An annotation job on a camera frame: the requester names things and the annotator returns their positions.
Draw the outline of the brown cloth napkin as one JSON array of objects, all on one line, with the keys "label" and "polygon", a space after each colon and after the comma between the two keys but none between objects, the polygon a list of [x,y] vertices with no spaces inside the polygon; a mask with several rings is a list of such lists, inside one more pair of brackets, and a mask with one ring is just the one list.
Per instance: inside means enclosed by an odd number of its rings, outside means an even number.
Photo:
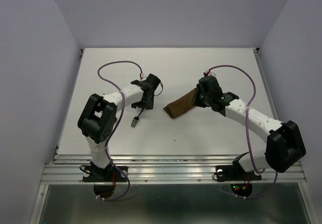
[{"label": "brown cloth napkin", "polygon": [[191,90],[189,93],[180,97],[179,99],[167,104],[163,110],[169,115],[170,118],[176,119],[183,114],[187,113],[195,106],[192,103],[193,97],[195,96],[196,88]]}]

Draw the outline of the black fork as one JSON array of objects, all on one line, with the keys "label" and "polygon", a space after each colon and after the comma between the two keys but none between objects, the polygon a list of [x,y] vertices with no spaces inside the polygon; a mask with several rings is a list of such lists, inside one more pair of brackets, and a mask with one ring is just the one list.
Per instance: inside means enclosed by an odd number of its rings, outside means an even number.
[{"label": "black fork", "polygon": [[132,119],[132,122],[131,122],[131,125],[130,125],[131,128],[135,128],[136,127],[137,123],[139,122],[139,118],[140,118],[140,116],[141,116],[141,114],[142,114],[143,111],[144,111],[144,109],[141,109],[140,112],[139,112],[139,114]]}]

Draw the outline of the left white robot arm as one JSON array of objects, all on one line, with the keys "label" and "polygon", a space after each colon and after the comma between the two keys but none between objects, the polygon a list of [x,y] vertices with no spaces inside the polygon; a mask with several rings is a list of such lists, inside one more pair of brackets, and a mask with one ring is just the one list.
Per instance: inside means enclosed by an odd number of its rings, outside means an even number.
[{"label": "left white robot arm", "polygon": [[161,80],[149,74],[144,80],[134,80],[127,87],[114,93],[100,96],[92,94],[77,122],[78,128],[89,143],[91,161],[84,167],[87,178],[94,181],[111,181],[116,169],[106,154],[106,142],[120,121],[117,113],[127,106],[134,109],[152,110],[155,91]]}]

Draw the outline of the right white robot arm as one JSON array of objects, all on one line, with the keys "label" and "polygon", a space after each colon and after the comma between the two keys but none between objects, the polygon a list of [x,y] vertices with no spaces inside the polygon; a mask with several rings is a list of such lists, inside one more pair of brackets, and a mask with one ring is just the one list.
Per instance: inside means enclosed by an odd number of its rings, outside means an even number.
[{"label": "right white robot arm", "polygon": [[240,123],[266,144],[265,151],[248,152],[236,159],[231,172],[238,179],[254,170],[266,168],[284,173],[306,155],[299,127],[295,122],[272,119],[249,107],[237,95],[224,93],[214,76],[204,76],[198,81],[192,102],[196,107],[209,107]]}]

